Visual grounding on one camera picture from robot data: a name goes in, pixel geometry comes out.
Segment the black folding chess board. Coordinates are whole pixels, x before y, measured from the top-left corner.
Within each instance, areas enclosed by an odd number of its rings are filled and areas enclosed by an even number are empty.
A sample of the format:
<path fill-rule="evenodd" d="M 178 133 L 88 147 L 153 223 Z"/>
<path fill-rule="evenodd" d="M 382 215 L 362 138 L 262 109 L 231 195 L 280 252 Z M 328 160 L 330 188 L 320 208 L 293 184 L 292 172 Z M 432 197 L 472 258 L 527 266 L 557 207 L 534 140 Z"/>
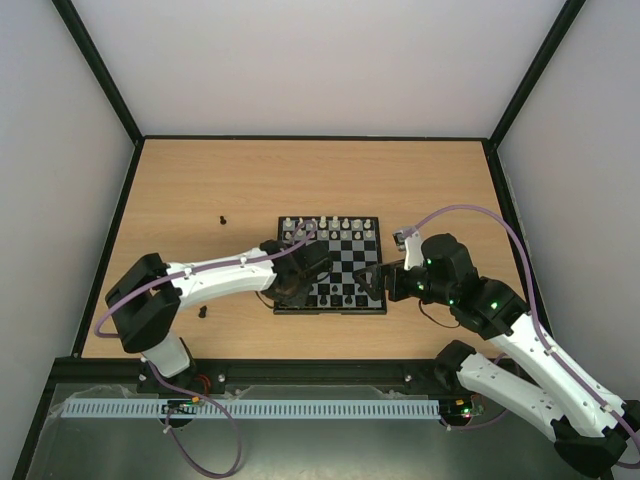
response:
<path fill-rule="evenodd" d="M 340 222 L 339 228 L 338 229 L 332 229 L 331 228 L 331 221 L 332 218 L 334 216 L 337 216 Z M 387 307 L 386 307 L 386 301 L 384 299 L 382 300 L 373 300 L 371 299 L 367 293 L 364 291 L 364 289 L 362 287 L 360 287 L 353 279 L 352 273 L 355 270 L 359 270 L 371 265 L 375 265 L 378 264 L 382 261 L 382 249 L 381 249 L 381 241 L 380 241 L 380 228 L 379 228 L 379 219 L 373 216 L 338 216 L 338 215 L 333 215 L 333 216 L 326 216 L 327 217 L 327 228 L 326 229 L 320 229 L 319 228 L 319 223 L 320 223 L 320 219 L 322 216 L 301 216 L 305 219 L 304 222 L 304 226 L 300 227 L 299 225 L 299 217 L 298 218 L 292 218 L 290 217 L 293 222 L 294 225 L 291 227 L 286 227 L 284 225 L 285 223 L 285 219 L 287 217 L 281 217 L 278 219 L 278 235 L 279 238 L 281 240 L 283 240 L 285 243 L 287 244 L 292 244 L 292 243 L 296 243 L 299 241 L 299 239 L 301 238 L 297 238 L 296 237 L 296 233 L 299 230 L 304 230 L 305 233 L 308 233 L 309 231 L 315 231 L 316 232 L 316 238 L 313 239 L 314 241 L 319 241 L 321 243 L 323 243 L 330 255 L 331 255 L 331 259 L 333 261 L 333 266 L 331 267 L 331 270 L 327 273 L 323 273 L 320 274 L 317 277 L 317 283 L 312 287 L 311 293 L 309 296 L 316 296 L 317 297 L 317 305 L 316 306 L 309 306 L 306 303 L 306 307 L 303 309 L 299 309 L 299 310 L 294 310 L 294 309 L 282 309 L 282 310 L 273 310 L 274 313 L 276 314 L 297 314 L 297 315 L 303 315 L 303 314 L 323 314 L 323 313 L 335 313 L 335 314 L 342 314 L 342 315 L 357 315 L 357 314 L 363 314 L 363 315 L 384 315 L 387 313 Z M 310 228 L 309 225 L 309 220 L 311 218 L 316 218 L 317 219 L 317 228 Z M 350 229 L 348 230 L 344 230 L 342 229 L 342 222 L 345 218 L 349 219 L 350 222 Z M 359 219 L 361 221 L 361 229 L 360 230 L 354 230 L 353 229 L 353 221 Z M 364 222 L 366 221 L 366 219 L 371 219 L 372 221 L 372 227 L 370 230 L 365 230 L 364 229 Z M 292 232 L 292 238 L 290 239 L 285 239 L 284 238 L 284 233 L 286 231 L 291 231 Z M 326 239 L 321 239 L 319 238 L 319 234 L 321 231 L 327 231 L 328 233 L 328 237 Z M 331 240 L 330 236 L 331 236 L 331 232 L 332 231 L 337 231 L 338 232 L 338 239 L 337 240 Z M 350 238 L 348 240 L 342 240 L 341 239 L 341 232 L 342 231 L 349 231 L 350 232 Z M 354 240 L 353 239 L 353 232 L 355 231 L 360 231 L 361 232 L 361 239 L 359 240 Z M 372 231 L 374 234 L 374 237 L 371 240 L 367 240 L 365 238 L 365 233 L 367 231 Z M 318 286 L 320 284 L 328 284 L 329 285 L 329 293 L 326 295 L 328 297 L 328 304 L 327 305 L 321 305 L 320 304 L 320 299 L 323 295 L 320 295 L 318 292 Z M 353 293 L 351 295 L 345 295 L 343 293 L 343 285 L 344 284 L 351 284 L 353 286 Z M 332 285 L 338 285 L 339 286 L 339 291 L 338 293 L 332 293 L 331 288 Z M 341 295 L 342 296 L 342 305 L 340 307 L 332 307 L 331 306 L 331 296 L 332 295 Z M 351 305 L 346 305 L 344 303 L 344 299 L 346 296 L 351 296 L 352 297 L 352 304 Z M 356 297 L 357 296 L 364 296 L 367 300 L 367 304 L 365 306 L 357 306 L 356 305 Z"/>

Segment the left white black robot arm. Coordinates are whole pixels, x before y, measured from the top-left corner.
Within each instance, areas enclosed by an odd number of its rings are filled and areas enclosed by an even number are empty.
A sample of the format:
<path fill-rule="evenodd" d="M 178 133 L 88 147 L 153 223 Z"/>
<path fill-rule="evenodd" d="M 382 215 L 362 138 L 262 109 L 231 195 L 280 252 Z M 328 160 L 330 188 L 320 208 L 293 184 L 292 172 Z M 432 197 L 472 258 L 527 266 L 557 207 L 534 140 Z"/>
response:
<path fill-rule="evenodd" d="M 287 246 L 267 240 L 236 256 L 196 263 L 165 263 L 157 253 L 141 257 L 106 294 L 106 318 L 127 353 L 139 353 L 165 378 L 192 365 L 184 342 L 171 331 L 180 311 L 241 292 L 258 292 L 295 307 L 332 259 L 319 242 Z"/>

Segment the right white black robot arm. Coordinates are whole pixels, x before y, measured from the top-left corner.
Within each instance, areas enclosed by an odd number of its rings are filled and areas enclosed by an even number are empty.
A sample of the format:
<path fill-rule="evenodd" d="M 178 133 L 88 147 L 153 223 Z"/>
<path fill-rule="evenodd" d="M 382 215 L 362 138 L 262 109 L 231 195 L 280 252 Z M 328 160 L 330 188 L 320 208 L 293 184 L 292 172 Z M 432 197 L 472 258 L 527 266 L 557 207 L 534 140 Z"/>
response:
<path fill-rule="evenodd" d="M 536 323 L 532 308 L 511 287 L 478 274 L 454 236 L 395 237 L 404 259 L 355 271 L 357 284 L 374 299 L 416 298 L 448 307 L 461 327 L 527 374 L 521 378 L 453 341 L 436 358 L 438 384 L 450 392 L 478 393 L 518 415 L 580 474 L 599 478 L 609 471 L 638 439 L 638 401 L 622 399 L 587 373 Z"/>

